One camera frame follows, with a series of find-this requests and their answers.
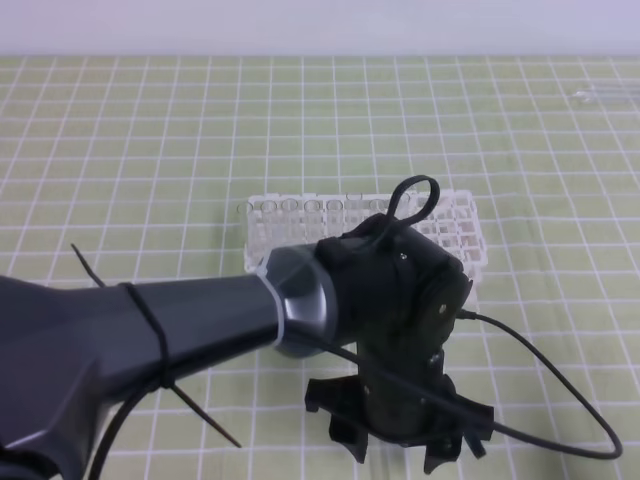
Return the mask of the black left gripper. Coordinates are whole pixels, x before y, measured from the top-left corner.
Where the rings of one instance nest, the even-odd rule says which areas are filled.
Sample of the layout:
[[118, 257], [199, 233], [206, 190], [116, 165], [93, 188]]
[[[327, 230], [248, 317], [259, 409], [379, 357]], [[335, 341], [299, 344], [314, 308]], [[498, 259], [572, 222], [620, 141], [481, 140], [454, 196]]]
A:
[[462, 263], [402, 221], [374, 215], [320, 241], [338, 308], [332, 344], [356, 345], [355, 375], [312, 380], [306, 402], [330, 413], [329, 437], [363, 464], [368, 438], [426, 445], [423, 471], [476, 459], [493, 433], [492, 407], [456, 392], [444, 372], [444, 343], [472, 280]]

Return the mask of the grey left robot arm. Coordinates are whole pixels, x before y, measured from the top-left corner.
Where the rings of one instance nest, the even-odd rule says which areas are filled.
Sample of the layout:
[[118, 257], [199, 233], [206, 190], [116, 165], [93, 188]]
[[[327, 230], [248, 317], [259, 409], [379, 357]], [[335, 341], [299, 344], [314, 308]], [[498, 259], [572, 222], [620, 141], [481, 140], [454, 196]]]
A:
[[463, 446], [483, 456], [494, 410], [443, 371], [471, 286], [457, 258], [381, 214], [236, 277], [76, 290], [3, 278], [1, 475], [95, 479], [110, 406], [266, 345], [293, 358], [356, 345], [357, 373], [310, 380], [305, 406], [357, 461], [370, 437], [424, 447], [426, 472]]

